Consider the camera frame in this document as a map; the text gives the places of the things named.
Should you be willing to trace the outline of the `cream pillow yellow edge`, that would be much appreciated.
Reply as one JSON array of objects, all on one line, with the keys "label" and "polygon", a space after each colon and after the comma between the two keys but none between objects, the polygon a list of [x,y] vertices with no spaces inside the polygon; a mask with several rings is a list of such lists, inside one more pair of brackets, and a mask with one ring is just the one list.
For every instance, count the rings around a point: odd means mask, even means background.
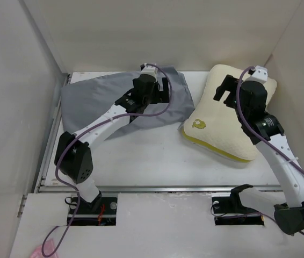
[{"label": "cream pillow yellow edge", "polygon": [[181,133],[192,143],[234,161],[247,163],[254,160],[259,151],[241,129],[235,110],[223,101],[213,99],[226,75],[239,78],[242,72],[228,65],[215,65],[208,74],[201,100],[183,123]]}]

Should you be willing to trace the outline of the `grey pillowcase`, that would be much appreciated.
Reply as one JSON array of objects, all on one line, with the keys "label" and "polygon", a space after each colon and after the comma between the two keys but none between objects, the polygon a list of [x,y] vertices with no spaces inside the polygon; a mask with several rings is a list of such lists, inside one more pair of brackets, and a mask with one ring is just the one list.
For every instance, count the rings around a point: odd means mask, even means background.
[{"label": "grey pillowcase", "polygon": [[[192,114],[195,107],[184,74],[176,71],[173,66],[162,69],[165,73],[158,73],[157,78],[160,82],[165,76],[169,77],[172,84],[171,104],[150,104],[143,117],[138,117],[120,128],[111,135],[111,138],[182,123]],[[61,117],[64,130],[75,133],[98,119],[133,87],[133,79],[139,74],[139,71],[126,71],[64,86],[61,90]]]}]

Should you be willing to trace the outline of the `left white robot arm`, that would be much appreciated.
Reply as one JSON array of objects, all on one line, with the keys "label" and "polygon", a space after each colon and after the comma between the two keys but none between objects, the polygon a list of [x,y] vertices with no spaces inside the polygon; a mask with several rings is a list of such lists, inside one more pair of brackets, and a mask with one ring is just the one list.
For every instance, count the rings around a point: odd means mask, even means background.
[{"label": "left white robot arm", "polygon": [[61,134],[55,155],[56,173],[71,179],[83,209],[95,213],[100,208],[102,193],[91,179],[93,171],[92,149],[118,129],[130,124],[137,117],[146,116],[150,104],[169,104],[172,86],[168,77],[157,81],[156,76],[141,74],[133,80],[133,87],[124,93],[97,120],[75,133]]}]

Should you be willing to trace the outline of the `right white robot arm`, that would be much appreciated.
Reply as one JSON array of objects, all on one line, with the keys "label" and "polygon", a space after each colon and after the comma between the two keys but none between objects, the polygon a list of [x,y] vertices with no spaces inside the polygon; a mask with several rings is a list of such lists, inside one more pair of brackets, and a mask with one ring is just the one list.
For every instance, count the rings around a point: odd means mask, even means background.
[{"label": "right white robot arm", "polygon": [[242,81],[226,75],[216,89],[214,100],[223,94],[227,107],[237,114],[243,132],[260,151],[275,174],[285,200],[244,184],[231,190],[229,206],[235,213],[257,211],[275,220],[288,235],[304,230],[304,171],[292,154],[278,119],[266,111],[267,91],[252,77]]}]

